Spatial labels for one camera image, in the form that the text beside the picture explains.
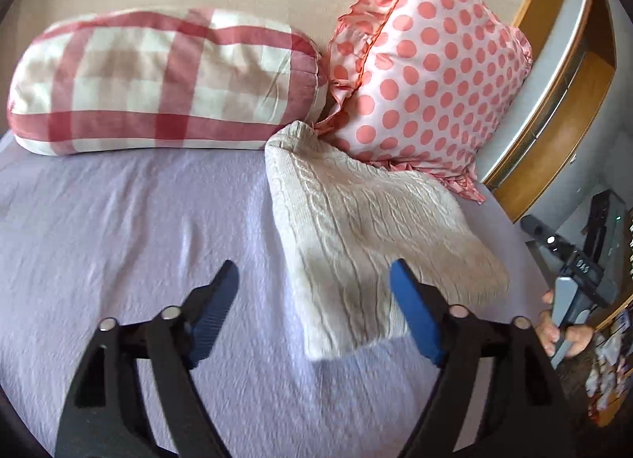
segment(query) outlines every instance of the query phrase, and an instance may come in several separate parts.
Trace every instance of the human hand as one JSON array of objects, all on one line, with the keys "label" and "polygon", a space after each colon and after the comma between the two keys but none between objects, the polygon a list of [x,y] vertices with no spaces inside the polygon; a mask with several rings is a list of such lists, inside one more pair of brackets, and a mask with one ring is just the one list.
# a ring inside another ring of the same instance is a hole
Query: human hand
[{"label": "human hand", "polygon": [[[551,305],[554,302],[554,291],[548,290],[541,298],[544,303]],[[554,324],[552,320],[552,311],[543,310],[539,315],[539,322],[534,328],[536,334],[539,337],[540,343],[545,349],[545,353],[548,356],[554,356],[556,351],[555,343],[560,338],[560,330]],[[570,326],[565,332],[565,339],[572,342],[572,346],[567,351],[566,356],[572,357],[581,353],[591,342],[593,337],[593,328],[586,324],[577,324],[576,326]]]}]

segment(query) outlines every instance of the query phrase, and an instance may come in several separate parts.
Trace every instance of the cream knitted blanket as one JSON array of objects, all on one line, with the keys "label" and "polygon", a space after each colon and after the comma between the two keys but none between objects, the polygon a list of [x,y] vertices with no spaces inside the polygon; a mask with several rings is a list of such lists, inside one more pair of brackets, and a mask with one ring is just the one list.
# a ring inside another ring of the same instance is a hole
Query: cream knitted blanket
[{"label": "cream knitted blanket", "polygon": [[503,265],[433,178],[362,164],[303,122],[268,140],[265,154],[308,358],[340,357],[407,333],[389,288],[389,266],[399,258],[451,304],[507,292]]}]

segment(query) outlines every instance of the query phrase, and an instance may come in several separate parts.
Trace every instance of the pink polka dot pillow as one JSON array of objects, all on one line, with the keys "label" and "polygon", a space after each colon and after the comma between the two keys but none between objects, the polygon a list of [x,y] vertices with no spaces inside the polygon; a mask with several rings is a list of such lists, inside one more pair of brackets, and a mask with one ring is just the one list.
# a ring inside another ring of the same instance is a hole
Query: pink polka dot pillow
[{"label": "pink polka dot pillow", "polygon": [[482,0],[358,0],[330,42],[324,139],[362,162],[431,174],[467,199],[475,153],[531,65],[531,47]]}]

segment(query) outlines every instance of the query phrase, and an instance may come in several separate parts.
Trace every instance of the red and white checkered pillow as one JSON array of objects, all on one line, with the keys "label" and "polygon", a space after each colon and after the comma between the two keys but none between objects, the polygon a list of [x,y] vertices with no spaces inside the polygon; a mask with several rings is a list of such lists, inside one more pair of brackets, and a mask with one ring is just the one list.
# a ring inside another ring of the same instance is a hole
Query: red and white checkered pillow
[{"label": "red and white checkered pillow", "polygon": [[24,148],[65,155],[140,147],[262,148],[315,122],[327,71],[290,26],[227,10],[88,15],[24,53],[8,120]]}]

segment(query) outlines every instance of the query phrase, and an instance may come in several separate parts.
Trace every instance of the lavender bed sheet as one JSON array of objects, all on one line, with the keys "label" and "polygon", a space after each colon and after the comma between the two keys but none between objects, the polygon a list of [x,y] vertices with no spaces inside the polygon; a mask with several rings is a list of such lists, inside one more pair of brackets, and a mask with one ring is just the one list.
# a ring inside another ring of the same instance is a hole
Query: lavender bed sheet
[{"label": "lavender bed sheet", "polygon": [[[535,318],[546,284],[519,230],[481,188],[486,203],[460,204],[512,279],[506,299],[471,308],[502,322]],[[239,266],[241,289],[193,377],[235,458],[396,457],[437,377],[410,337],[306,360],[261,151],[42,157],[9,134],[0,144],[0,242],[0,384],[51,452],[97,321],[149,319],[225,259]],[[173,450],[141,365],[156,440]]]}]

